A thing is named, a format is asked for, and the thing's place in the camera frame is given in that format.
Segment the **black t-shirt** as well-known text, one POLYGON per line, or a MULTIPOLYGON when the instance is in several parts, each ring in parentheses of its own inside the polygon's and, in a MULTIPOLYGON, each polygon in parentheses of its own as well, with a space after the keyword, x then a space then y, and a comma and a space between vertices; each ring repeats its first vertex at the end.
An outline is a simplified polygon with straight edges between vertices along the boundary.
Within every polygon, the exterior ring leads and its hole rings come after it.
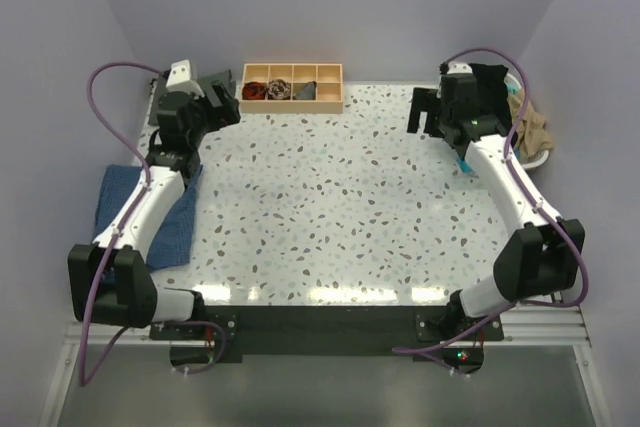
POLYGON ((476 78, 481 113, 493 115, 508 132, 512 127, 508 90, 505 84, 508 68, 502 64, 470 63, 469 66, 476 78))

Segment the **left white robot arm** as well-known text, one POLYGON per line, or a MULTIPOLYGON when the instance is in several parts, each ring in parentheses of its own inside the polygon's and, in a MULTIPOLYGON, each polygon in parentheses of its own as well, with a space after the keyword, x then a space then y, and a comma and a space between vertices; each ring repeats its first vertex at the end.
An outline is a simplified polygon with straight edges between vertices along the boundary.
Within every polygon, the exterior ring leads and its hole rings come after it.
POLYGON ((157 289, 147 257, 167 214, 197 183, 203 138, 238 123, 239 103, 226 81, 200 83, 187 60, 174 63, 164 78, 156 88, 159 138, 141 159, 135 187, 103 231, 68 255, 72 306, 84 325, 171 322, 183 338, 196 339, 207 327, 201 295, 157 289))

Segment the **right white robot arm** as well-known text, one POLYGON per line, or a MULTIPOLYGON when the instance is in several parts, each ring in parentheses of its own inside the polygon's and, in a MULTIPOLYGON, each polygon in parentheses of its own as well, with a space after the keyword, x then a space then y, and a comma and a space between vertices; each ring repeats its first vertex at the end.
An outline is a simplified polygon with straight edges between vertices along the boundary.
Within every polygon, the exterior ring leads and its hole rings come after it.
POLYGON ((436 89, 413 91, 407 130, 443 139, 484 180, 509 239, 484 280, 451 294, 431 327, 469 339, 481 320, 539 296, 574 286, 585 231, 565 220, 544 197, 514 155, 498 112, 509 107, 504 80, 488 86, 474 73, 444 74, 436 89))

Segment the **folded grey-green t-shirt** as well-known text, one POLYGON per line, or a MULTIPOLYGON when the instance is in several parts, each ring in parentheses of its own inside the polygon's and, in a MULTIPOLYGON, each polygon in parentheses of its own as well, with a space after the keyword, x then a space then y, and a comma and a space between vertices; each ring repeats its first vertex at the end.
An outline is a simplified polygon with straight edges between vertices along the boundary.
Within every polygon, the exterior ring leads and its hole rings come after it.
MULTIPOLYGON (((157 110, 159 99, 166 93, 166 82, 169 77, 169 71, 165 70, 160 76, 151 82, 151 91, 149 95, 149 114, 147 124, 152 127, 158 126, 157 110)), ((215 74, 205 75, 197 79, 198 84, 205 91, 206 87, 213 84, 221 84, 226 91, 234 96, 236 94, 236 81, 230 70, 224 70, 215 74)))

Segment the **red black small item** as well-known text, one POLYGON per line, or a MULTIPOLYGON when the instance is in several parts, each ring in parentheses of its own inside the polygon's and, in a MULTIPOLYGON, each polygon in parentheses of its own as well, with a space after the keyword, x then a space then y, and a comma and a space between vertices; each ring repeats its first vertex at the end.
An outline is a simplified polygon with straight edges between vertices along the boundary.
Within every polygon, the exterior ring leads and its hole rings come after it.
POLYGON ((267 95, 267 87, 260 82, 245 83, 242 89, 242 98, 244 100, 256 101, 264 100, 267 95))

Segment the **wooden compartment tray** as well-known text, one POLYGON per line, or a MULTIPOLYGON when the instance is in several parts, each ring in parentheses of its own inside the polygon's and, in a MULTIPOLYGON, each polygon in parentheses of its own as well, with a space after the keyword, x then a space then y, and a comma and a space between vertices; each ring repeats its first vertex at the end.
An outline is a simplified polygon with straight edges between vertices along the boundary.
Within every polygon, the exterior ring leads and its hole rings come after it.
POLYGON ((246 63, 240 83, 243 114, 341 114, 341 64, 246 63))

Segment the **brown patterned small item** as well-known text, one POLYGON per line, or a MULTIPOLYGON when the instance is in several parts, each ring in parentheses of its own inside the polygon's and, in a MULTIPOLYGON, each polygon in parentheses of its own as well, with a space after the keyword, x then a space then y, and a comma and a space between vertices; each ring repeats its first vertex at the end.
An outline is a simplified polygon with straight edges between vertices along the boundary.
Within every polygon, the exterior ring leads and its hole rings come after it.
POLYGON ((290 100, 291 83, 281 78, 272 79, 267 84, 266 92, 269 100, 290 100))

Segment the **teal t-shirt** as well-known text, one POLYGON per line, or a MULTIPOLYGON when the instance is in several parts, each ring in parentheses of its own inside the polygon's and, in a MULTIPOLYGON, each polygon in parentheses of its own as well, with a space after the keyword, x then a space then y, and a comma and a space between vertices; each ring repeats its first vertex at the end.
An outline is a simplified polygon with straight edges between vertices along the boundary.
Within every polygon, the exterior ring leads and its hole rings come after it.
MULTIPOLYGON (((517 81, 513 81, 513 80, 507 80, 506 81, 506 87, 507 87, 507 92, 510 95, 515 95, 521 88, 520 84, 517 81)), ((457 165, 460 168, 460 170, 465 173, 465 174, 473 174, 474 171, 473 169, 469 166, 469 164, 461 159, 460 157, 458 157, 456 159, 457 165)))

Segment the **tan t-shirt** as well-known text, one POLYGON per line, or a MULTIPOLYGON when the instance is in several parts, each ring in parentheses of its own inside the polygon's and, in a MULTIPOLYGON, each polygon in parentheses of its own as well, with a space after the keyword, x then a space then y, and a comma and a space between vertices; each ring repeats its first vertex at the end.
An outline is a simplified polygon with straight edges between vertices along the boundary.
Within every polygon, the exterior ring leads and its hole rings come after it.
POLYGON ((554 141, 546 130, 546 117, 536 111, 531 101, 527 103, 521 122, 516 127, 516 134, 516 148, 525 161, 554 148, 554 141))

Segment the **white laundry basket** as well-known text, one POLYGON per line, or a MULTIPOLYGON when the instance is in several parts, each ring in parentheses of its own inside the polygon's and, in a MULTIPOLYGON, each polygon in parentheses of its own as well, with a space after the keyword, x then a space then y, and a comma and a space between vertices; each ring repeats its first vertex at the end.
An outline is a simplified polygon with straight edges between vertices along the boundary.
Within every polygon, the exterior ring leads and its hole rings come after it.
MULTIPOLYGON (((520 82, 516 79, 515 76, 513 76, 511 73, 508 73, 505 77, 505 84, 507 80, 513 80, 513 81, 517 81, 519 84, 520 82)), ((520 108, 522 106, 523 100, 524 100, 524 95, 525 95, 525 91, 524 89, 520 88, 520 90, 515 94, 515 95, 510 95, 508 93, 508 102, 509 102, 509 107, 510 107, 510 111, 511 111, 511 117, 512 117, 512 123, 515 124, 516 122, 516 118, 517 115, 520 111, 520 108)), ((521 163, 522 167, 524 168, 525 171, 528 170, 533 170, 537 167, 540 167, 541 165, 543 165, 546 160, 548 159, 551 151, 543 151, 540 154, 538 154, 534 159, 530 160, 530 161, 525 161, 521 158, 519 150, 516 148, 516 140, 517 140, 517 134, 515 133, 514 135, 514 150, 515 153, 519 159, 519 162, 521 163)))

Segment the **dark grey small item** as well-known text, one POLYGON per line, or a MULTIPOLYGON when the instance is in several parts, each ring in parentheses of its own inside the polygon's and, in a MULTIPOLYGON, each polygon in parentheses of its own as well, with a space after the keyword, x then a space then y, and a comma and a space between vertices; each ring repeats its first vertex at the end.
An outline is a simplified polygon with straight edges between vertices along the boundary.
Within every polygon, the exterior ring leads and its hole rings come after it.
POLYGON ((292 99, 294 101, 315 101, 317 83, 309 81, 305 83, 292 84, 292 99))

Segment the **folded blue t-shirt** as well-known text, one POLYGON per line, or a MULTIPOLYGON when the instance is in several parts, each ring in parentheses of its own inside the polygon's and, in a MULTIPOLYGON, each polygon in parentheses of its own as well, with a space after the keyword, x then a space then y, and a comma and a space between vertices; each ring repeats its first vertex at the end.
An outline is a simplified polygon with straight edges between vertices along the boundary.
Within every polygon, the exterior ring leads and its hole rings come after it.
MULTIPOLYGON (((147 255, 151 272, 185 265, 190 260, 196 220, 197 190, 203 166, 199 165, 188 187, 159 227, 147 255)), ((136 186, 142 168, 109 165, 104 173, 95 211, 93 237, 116 217, 136 186)))

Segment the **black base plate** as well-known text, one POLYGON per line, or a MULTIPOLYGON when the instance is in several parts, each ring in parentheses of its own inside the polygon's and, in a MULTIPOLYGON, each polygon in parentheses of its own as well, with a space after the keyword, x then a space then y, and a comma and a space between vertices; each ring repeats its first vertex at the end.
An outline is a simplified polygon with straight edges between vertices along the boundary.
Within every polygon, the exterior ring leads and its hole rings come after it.
POLYGON ((216 326, 154 325, 150 338, 169 341, 173 366, 240 363, 246 356, 387 356, 395 347, 437 345, 478 324, 445 322, 444 306, 207 306, 216 326))

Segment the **aluminium rail frame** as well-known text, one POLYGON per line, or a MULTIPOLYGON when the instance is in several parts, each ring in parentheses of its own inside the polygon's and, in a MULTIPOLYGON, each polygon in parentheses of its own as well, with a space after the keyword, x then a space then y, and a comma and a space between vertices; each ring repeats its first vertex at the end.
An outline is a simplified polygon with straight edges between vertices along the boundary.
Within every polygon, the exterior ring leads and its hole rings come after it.
POLYGON ((44 426, 606 426, 580 311, 518 307, 463 341, 387 356, 246 356, 175 367, 169 341, 65 335, 44 426), (102 357, 102 349, 110 354, 102 357), (102 359, 87 387, 82 361, 102 359))

